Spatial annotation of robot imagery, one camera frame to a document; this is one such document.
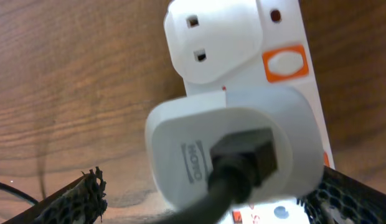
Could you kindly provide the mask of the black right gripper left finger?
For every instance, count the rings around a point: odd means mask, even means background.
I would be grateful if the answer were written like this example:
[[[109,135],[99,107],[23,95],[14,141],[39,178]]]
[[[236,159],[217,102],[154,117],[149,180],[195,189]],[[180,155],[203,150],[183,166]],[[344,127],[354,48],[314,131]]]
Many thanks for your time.
[[[103,217],[108,206],[105,189],[103,171],[98,167],[91,169],[4,224],[95,223],[97,218]]]

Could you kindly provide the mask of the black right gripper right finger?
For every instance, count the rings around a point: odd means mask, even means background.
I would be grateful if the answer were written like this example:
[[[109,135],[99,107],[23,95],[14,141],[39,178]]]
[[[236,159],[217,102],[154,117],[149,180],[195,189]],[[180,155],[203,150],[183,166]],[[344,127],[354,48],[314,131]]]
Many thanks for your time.
[[[320,184],[297,198],[310,224],[386,223],[386,194],[328,166]]]

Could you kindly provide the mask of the white power strip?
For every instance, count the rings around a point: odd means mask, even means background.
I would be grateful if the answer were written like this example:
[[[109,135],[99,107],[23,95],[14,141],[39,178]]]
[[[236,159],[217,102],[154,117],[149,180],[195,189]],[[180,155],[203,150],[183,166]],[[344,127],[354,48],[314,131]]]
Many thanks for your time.
[[[186,90],[146,123],[165,201],[181,208],[204,193],[210,147],[224,134],[270,128],[280,169],[224,221],[307,223],[294,198],[333,160],[299,2],[175,0],[164,31]]]

